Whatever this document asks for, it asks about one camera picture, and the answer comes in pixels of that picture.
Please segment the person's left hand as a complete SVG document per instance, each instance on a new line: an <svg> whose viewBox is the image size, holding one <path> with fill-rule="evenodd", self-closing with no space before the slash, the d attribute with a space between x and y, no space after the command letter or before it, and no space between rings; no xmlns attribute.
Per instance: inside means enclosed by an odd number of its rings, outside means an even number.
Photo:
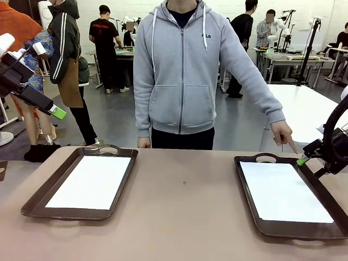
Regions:
<svg viewBox="0 0 348 261"><path fill-rule="evenodd" d="M294 153L297 153L297 148L292 139L292 130L285 120L273 122L270 128L274 134L274 141L277 146L289 145Z"/></svg>

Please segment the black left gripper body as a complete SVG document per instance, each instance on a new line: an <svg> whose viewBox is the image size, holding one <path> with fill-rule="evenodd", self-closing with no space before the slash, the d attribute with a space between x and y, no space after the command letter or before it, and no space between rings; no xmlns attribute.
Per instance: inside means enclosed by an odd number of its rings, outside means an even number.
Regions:
<svg viewBox="0 0 348 261"><path fill-rule="evenodd" d="M10 52L1 58L1 96L21 94L34 71Z"/></svg>

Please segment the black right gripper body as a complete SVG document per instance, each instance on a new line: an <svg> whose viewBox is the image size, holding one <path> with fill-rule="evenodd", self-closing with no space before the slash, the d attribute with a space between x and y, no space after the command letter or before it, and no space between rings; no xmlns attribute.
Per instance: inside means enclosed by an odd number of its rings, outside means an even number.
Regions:
<svg viewBox="0 0 348 261"><path fill-rule="evenodd" d="M342 128L324 130L325 168L328 173L337 174L347 166L347 132Z"/></svg>

